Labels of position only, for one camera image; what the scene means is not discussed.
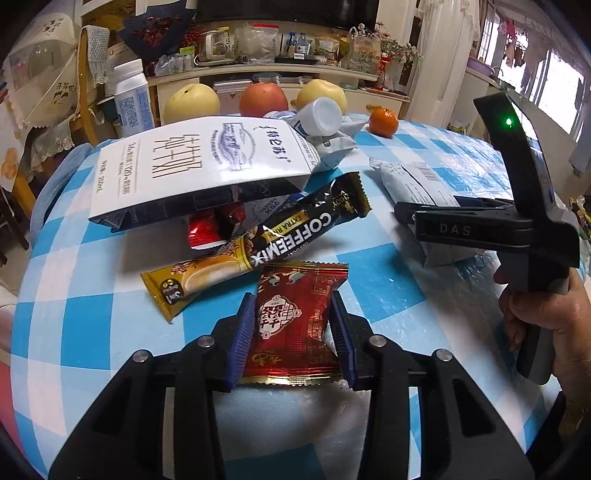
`yellow pear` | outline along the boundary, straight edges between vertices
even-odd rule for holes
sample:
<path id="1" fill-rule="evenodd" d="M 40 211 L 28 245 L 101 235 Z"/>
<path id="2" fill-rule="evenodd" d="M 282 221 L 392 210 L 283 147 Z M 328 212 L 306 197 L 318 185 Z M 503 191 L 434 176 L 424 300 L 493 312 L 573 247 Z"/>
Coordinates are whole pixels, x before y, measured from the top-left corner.
<path id="1" fill-rule="evenodd" d="M 190 118 L 219 115 L 219 113 L 220 99 L 217 93 L 202 83 L 190 83 L 168 99 L 163 118 L 168 125 Z"/>
<path id="2" fill-rule="evenodd" d="M 340 111 L 344 115 L 347 111 L 347 97 L 341 87 L 326 80 L 314 79 L 310 83 L 304 85 L 300 90 L 293 105 L 301 110 L 308 103 L 320 97 L 328 97 L 333 99 L 340 107 Z"/>

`red apple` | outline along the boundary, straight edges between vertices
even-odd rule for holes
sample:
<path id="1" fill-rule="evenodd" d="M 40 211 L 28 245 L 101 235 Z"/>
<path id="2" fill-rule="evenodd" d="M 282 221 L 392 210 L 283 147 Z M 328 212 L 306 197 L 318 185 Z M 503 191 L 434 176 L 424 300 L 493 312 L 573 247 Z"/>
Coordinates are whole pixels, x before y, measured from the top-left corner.
<path id="1" fill-rule="evenodd" d="M 240 97 L 240 114 L 262 118 L 269 112 L 289 110 L 287 97 L 275 83 L 255 83 Z"/>

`red snack package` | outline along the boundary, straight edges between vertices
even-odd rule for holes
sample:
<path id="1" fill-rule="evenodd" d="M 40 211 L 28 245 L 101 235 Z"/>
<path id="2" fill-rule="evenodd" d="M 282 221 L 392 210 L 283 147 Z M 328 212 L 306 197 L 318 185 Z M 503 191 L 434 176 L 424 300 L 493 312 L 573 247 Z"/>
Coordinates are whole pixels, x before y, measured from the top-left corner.
<path id="1" fill-rule="evenodd" d="M 201 210 L 189 217 L 189 245 L 195 250 L 228 243 L 246 218 L 243 203 Z"/>
<path id="2" fill-rule="evenodd" d="M 189 217 L 189 245 L 198 250 L 224 245 L 214 210 L 203 210 Z"/>
<path id="3" fill-rule="evenodd" d="M 257 325 L 242 383 L 313 385 L 338 380 L 336 356 L 322 341 L 330 295 L 349 275 L 344 264 L 267 264 L 256 295 Z"/>

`table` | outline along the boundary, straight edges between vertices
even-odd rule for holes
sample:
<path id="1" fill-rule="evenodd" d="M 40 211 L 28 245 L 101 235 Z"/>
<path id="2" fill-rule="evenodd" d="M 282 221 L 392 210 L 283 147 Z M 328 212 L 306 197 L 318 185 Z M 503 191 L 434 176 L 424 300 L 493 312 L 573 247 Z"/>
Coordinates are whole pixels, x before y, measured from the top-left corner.
<path id="1" fill-rule="evenodd" d="M 458 194 L 511 197 L 502 158 L 484 142 L 420 124 L 400 122 L 390 140 L 363 130 L 339 169 L 317 174 L 307 190 L 360 171 L 373 211 L 340 225 L 300 259 L 349 264 L 340 292 L 351 313 L 403 348 L 431 354 L 446 348 L 475 379 L 522 448 L 535 438 L 558 393 L 521 378 L 506 348 L 485 252 L 455 265 L 423 268 L 423 253 L 393 205 L 368 157 L 424 160 Z M 111 234 L 87 220 L 98 154 L 89 156 L 56 203 L 35 245 L 12 333 L 12 392 L 25 454 L 46 474 L 67 435 L 131 353 L 181 349 L 234 314 L 257 272 L 205 292 L 171 324 L 164 321 L 139 277 L 191 256 L 182 220 Z M 354 479 L 369 393 L 346 384 L 318 388 L 238 388 L 216 396 L 222 453 L 233 479 Z M 420 470 L 418 397 L 410 391 L 410 478 Z"/>

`finger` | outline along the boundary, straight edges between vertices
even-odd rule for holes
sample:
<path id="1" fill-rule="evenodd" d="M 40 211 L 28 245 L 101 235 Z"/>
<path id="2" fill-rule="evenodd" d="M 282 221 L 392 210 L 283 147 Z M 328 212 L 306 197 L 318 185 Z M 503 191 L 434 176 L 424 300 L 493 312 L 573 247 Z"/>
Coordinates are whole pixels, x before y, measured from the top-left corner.
<path id="1" fill-rule="evenodd" d="M 551 330 L 568 329 L 581 321 L 589 311 L 589 298 L 576 271 L 570 274 L 570 289 L 566 295 L 548 292 L 513 292 L 509 309 L 526 323 Z"/>
<path id="2" fill-rule="evenodd" d="M 492 279 L 495 281 L 495 283 L 498 283 L 499 285 L 507 285 L 509 283 L 503 273 L 502 265 L 496 269 L 496 272 L 492 276 Z"/>
<path id="3" fill-rule="evenodd" d="M 505 319 L 503 321 L 503 329 L 505 330 L 505 334 L 507 335 L 510 344 L 519 346 L 523 342 L 526 330 L 525 323 L 517 319 Z"/>
<path id="4" fill-rule="evenodd" d="M 509 300 L 511 298 L 511 290 L 509 287 L 505 288 L 501 295 L 499 296 L 499 310 L 503 313 L 503 315 L 507 314 L 507 311 L 511 312 L 509 309 Z"/>
<path id="5" fill-rule="evenodd" d="M 571 268 L 569 270 L 569 292 L 571 291 L 584 291 L 587 294 L 587 290 L 585 290 L 585 285 L 581 276 L 579 275 L 578 270 L 575 268 Z"/>

